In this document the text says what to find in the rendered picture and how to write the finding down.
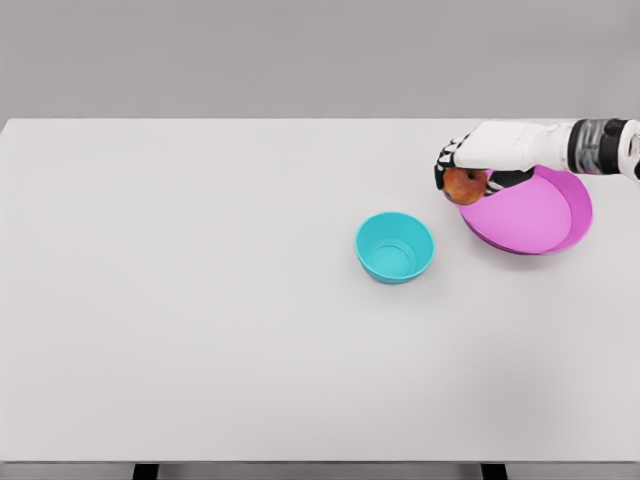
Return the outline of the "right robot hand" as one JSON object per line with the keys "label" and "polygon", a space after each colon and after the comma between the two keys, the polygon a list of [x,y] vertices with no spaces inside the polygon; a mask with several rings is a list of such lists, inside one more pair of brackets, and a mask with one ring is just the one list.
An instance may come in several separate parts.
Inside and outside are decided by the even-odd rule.
{"label": "right robot hand", "polygon": [[[513,121],[484,121],[470,133],[449,141],[434,165],[436,188],[454,203],[467,205],[532,179],[536,163],[530,153],[544,127]],[[452,175],[461,170],[465,180],[479,176],[480,192],[462,200],[454,192]]]}

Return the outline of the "red apple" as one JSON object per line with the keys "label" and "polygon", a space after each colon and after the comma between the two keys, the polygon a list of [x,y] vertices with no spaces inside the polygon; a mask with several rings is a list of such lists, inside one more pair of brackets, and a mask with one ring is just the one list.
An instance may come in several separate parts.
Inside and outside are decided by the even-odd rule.
{"label": "red apple", "polygon": [[480,200],[487,190],[486,170],[449,168],[443,175],[443,191],[447,200],[467,206]]}

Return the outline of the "pink plate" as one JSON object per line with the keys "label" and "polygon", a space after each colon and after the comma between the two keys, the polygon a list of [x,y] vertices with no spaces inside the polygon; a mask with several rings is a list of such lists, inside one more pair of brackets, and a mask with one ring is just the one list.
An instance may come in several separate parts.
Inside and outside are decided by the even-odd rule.
{"label": "pink plate", "polygon": [[567,250],[589,232],[591,196],[575,175],[538,166],[531,179],[459,208],[486,243],[520,255]]}

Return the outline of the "blue bowl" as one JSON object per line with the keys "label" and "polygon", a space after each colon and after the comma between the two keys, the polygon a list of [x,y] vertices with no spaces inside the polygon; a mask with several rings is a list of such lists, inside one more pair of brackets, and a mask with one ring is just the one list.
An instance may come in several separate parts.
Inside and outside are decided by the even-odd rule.
{"label": "blue bowl", "polygon": [[430,229],[402,212],[381,212],[358,227],[354,250],[364,271],[386,285],[410,282],[432,264],[436,244]]}

